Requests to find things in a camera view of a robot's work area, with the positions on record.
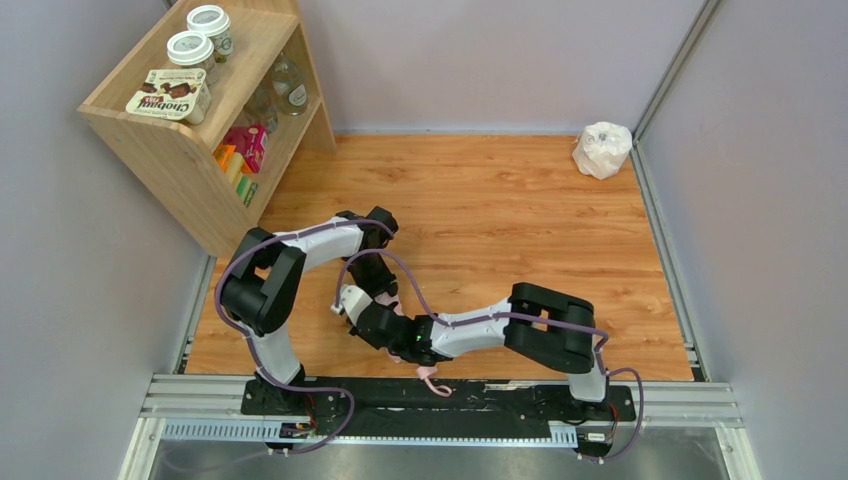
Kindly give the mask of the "pink folding umbrella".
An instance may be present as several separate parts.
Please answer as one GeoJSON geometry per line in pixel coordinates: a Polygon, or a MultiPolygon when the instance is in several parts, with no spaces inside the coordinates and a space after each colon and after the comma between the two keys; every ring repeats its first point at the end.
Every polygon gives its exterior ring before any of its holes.
{"type": "MultiPolygon", "coordinates": [[[[400,316],[403,315],[403,309],[399,297],[397,295],[383,295],[383,300],[387,302],[389,308],[392,309],[396,314],[400,316]]],[[[433,383],[432,376],[435,375],[437,372],[438,369],[436,367],[430,366],[419,366],[416,369],[416,375],[431,392],[433,392],[437,396],[448,398],[454,393],[454,390],[448,385],[436,385],[433,383]]]]}

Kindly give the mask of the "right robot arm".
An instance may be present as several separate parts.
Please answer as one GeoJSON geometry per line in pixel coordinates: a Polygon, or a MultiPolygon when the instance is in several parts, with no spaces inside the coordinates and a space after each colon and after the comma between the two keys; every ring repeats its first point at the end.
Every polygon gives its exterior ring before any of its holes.
{"type": "Polygon", "coordinates": [[[410,318],[363,289],[345,285],[336,307],[347,316],[353,335],[418,365],[422,379],[433,375],[441,362],[504,347],[565,374],[573,399],[595,404],[607,399],[601,350],[608,336],[597,328],[594,307],[586,300],[517,283],[508,297],[487,307],[410,318]]]}

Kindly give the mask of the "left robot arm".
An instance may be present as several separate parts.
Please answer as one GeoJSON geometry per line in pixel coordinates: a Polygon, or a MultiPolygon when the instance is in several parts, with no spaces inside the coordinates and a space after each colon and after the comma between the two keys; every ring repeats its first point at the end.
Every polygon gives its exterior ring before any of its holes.
{"type": "Polygon", "coordinates": [[[315,390],[293,352],[286,321],[302,275],[364,250],[384,248],[398,231],[391,212],[377,206],[367,215],[342,211],[305,229],[247,231],[215,287],[219,317],[246,339],[256,374],[286,394],[315,390]]]}

